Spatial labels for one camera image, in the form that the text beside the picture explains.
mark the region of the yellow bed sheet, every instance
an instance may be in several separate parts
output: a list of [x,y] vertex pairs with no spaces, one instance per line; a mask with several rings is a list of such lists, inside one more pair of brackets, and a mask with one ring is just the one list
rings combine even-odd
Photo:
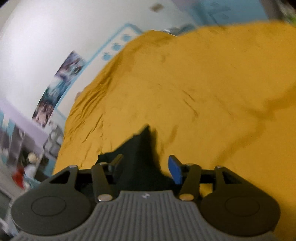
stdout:
[[296,29],[286,23],[149,31],[85,88],[66,122],[55,172],[90,168],[149,124],[163,172],[224,165],[280,204],[275,234],[296,237]]

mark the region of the blue decoration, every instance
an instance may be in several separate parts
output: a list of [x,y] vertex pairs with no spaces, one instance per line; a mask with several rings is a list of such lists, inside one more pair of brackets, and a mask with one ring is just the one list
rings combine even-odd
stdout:
[[122,45],[119,45],[118,43],[114,43],[112,46],[112,49],[114,51],[119,51],[122,48]]
[[104,55],[103,55],[103,60],[105,60],[105,61],[108,61],[108,60],[110,60],[111,58],[112,58],[112,54],[109,54],[109,53],[104,53]]
[[131,36],[129,36],[128,34],[124,34],[122,35],[121,40],[123,40],[124,42],[128,42],[131,40]]

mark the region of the colorful poster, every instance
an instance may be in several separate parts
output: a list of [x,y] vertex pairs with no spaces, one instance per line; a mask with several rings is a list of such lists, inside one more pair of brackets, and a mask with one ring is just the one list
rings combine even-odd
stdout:
[[55,74],[54,80],[46,88],[35,109],[32,120],[43,128],[46,126],[56,104],[84,65],[85,60],[72,51]]

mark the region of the bed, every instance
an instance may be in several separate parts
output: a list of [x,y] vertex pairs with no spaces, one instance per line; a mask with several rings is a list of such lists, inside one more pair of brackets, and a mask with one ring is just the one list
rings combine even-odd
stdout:
[[296,236],[296,30],[282,22],[205,27],[133,40],[75,101],[55,172],[90,168],[149,124],[157,159],[223,165],[280,204]]

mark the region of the gray gripper pad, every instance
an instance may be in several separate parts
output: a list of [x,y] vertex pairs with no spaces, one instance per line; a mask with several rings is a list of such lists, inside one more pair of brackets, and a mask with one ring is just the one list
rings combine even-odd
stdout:
[[222,233],[204,220],[194,203],[178,200],[172,191],[122,191],[117,199],[98,203],[88,220],[68,233],[46,237],[20,232],[12,240],[277,241],[271,232],[256,237]]

